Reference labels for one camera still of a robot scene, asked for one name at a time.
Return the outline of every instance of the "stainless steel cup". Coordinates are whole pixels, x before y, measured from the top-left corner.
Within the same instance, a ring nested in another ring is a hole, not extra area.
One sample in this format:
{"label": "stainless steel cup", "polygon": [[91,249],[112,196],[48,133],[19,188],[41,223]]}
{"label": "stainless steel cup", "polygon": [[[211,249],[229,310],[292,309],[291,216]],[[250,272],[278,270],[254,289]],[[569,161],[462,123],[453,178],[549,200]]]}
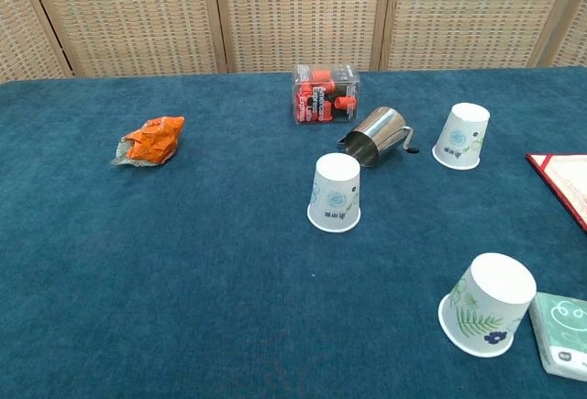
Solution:
{"label": "stainless steel cup", "polygon": [[348,155],[359,161],[363,167],[374,167],[380,157],[395,148],[402,141],[404,150],[417,153],[410,147],[414,129],[405,124],[405,119],[390,107],[377,107],[371,114],[354,127],[338,142]]}

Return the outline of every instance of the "upside-down paper cup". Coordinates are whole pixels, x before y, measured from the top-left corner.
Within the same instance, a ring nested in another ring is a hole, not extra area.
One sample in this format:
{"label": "upside-down paper cup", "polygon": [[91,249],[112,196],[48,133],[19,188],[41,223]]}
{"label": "upside-down paper cup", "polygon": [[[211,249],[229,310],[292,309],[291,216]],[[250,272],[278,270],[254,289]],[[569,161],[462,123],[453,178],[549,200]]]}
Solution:
{"label": "upside-down paper cup", "polygon": [[445,167],[470,170],[479,165],[489,122],[489,111],[471,103],[455,104],[432,148],[434,159]]}
{"label": "upside-down paper cup", "polygon": [[438,307],[438,320],[452,343],[473,356],[506,353],[536,295],[530,271],[507,255],[488,252],[471,266]]}
{"label": "upside-down paper cup", "polygon": [[344,153],[328,153],[316,162],[308,218],[326,232],[345,232],[359,223],[359,163]]}

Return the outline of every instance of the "orange snack bag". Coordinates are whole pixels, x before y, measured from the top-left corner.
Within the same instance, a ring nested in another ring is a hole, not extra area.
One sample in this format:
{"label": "orange snack bag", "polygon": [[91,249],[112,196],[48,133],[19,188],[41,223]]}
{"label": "orange snack bag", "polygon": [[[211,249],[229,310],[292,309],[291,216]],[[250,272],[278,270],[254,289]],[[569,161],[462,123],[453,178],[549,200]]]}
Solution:
{"label": "orange snack bag", "polygon": [[183,116],[150,119],[142,128],[128,133],[118,143],[113,165],[129,163],[136,167],[161,165],[177,150]]}

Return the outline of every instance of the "blue flower print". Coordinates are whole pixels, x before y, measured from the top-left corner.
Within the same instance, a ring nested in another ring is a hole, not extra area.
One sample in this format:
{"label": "blue flower print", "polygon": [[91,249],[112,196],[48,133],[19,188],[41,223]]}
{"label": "blue flower print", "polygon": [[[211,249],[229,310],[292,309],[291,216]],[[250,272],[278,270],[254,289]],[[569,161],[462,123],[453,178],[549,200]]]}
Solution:
{"label": "blue flower print", "polygon": [[460,130],[454,130],[450,133],[450,142],[457,147],[465,145],[467,137]]}
{"label": "blue flower print", "polygon": [[331,191],[328,193],[327,201],[330,206],[340,208],[347,202],[347,197],[340,191]]}
{"label": "blue flower print", "polygon": [[320,187],[316,182],[314,182],[314,185],[312,186],[312,196],[310,197],[311,203],[314,203],[316,201],[316,199],[318,198],[318,193],[320,193]]}
{"label": "blue flower print", "polygon": [[490,344],[497,344],[507,337],[507,332],[491,332],[489,335],[485,335],[484,339]]}

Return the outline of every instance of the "wicker screen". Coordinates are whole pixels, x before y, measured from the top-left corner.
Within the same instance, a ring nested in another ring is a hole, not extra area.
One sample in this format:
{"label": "wicker screen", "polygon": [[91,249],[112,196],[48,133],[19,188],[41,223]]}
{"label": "wicker screen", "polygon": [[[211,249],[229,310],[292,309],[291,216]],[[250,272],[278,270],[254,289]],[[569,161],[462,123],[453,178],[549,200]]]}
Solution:
{"label": "wicker screen", "polygon": [[587,66],[587,0],[582,1],[571,21],[553,64]]}
{"label": "wicker screen", "polygon": [[229,69],[290,71],[297,62],[369,69],[376,6],[377,0],[220,0]]}
{"label": "wicker screen", "polygon": [[526,66],[554,1],[392,0],[382,66]]}
{"label": "wicker screen", "polygon": [[47,1],[76,75],[218,70],[205,0]]}
{"label": "wicker screen", "polygon": [[33,9],[34,1],[0,0],[0,83],[65,74]]}

